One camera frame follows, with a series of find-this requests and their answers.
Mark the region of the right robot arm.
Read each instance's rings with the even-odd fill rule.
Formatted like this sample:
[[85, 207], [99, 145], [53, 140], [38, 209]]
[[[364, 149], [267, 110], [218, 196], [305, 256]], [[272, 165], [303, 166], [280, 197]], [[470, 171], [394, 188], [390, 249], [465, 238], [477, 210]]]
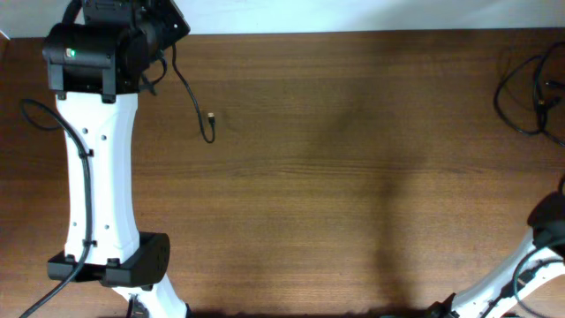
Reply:
[[543, 284], [564, 274], [564, 192], [547, 195], [530, 213], [519, 247], [499, 267], [465, 291], [431, 305], [426, 317], [503, 317], [514, 306], [542, 314], [524, 300]]

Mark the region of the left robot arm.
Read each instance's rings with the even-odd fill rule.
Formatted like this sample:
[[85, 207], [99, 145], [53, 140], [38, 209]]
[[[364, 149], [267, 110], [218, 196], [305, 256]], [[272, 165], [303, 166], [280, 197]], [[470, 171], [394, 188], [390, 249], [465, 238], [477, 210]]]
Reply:
[[131, 161], [139, 93], [149, 85], [143, 74], [189, 31], [170, 0], [74, 1], [42, 49], [70, 188], [69, 230], [49, 278], [97, 282], [145, 317], [191, 313], [167, 275], [170, 238], [137, 228]]

